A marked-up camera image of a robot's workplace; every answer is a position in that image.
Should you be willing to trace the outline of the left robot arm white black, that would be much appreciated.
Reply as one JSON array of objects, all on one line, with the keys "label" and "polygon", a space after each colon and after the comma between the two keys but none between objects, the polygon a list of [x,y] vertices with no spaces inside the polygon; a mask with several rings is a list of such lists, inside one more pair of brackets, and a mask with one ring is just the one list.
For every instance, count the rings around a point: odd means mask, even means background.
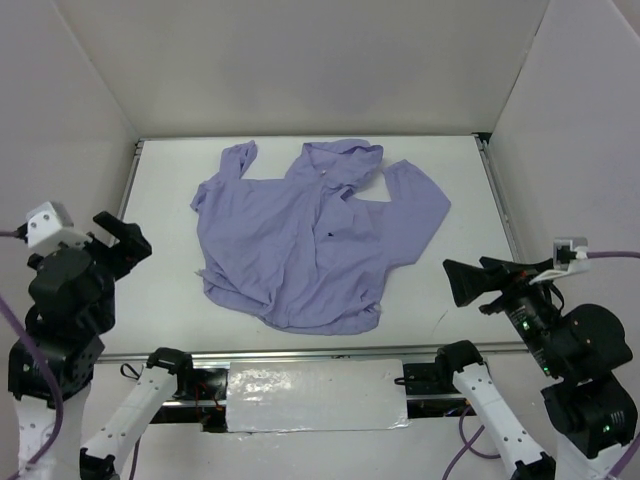
[{"label": "left robot arm white black", "polygon": [[19,321],[8,304],[1,313],[17,334],[9,352],[8,390],[19,421],[16,479],[118,479],[134,463],[139,442],[162,404],[196,386],[193,359],[161,347],[129,395],[88,441],[85,405],[103,334],[115,325],[115,285],[152,253],[135,223],[103,211],[93,221],[115,241],[107,245],[77,230],[63,210],[44,204],[12,232],[31,253],[33,305]]}]

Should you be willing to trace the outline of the lavender zip-up jacket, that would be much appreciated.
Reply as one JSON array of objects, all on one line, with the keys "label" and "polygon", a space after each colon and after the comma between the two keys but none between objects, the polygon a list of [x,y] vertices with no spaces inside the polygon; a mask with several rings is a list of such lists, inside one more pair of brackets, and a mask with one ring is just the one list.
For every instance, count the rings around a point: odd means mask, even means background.
[{"label": "lavender zip-up jacket", "polygon": [[225,149],[191,201],[213,303],[288,333],[375,329],[389,273],[416,263],[451,203],[414,164],[361,139],[309,142],[279,179],[250,179],[254,142]]}]

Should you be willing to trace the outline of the silver foil tape panel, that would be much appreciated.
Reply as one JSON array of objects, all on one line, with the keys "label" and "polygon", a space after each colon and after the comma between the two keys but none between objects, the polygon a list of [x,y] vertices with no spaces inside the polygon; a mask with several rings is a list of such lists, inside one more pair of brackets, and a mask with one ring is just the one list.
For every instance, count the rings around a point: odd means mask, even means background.
[{"label": "silver foil tape panel", "polygon": [[402,363],[329,360],[233,363],[226,390],[230,432],[375,431],[409,425]]}]

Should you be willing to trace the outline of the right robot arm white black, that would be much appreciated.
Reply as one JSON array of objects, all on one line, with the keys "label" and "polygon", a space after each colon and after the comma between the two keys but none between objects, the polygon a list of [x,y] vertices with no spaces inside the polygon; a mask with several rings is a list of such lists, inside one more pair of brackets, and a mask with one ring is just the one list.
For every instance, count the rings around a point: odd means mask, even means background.
[{"label": "right robot arm white black", "polygon": [[587,271],[589,260],[585,248],[563,246],[553,258],[534,264],[489,257],[478,266],[443,263],[457,306],[485,293],[499,294],[480,312],[505,314],[554,381],[541,391],[557,433],[556,453],[549,455],[516,418],[470,341],[437,353],[437,384],[466,397],[510,479],[617,479],[639,450],[639,412],[614,375],[633,358],[621,321],[600,305],[582,304],[562,313],[553,302],[562,296],[555,280]]}]

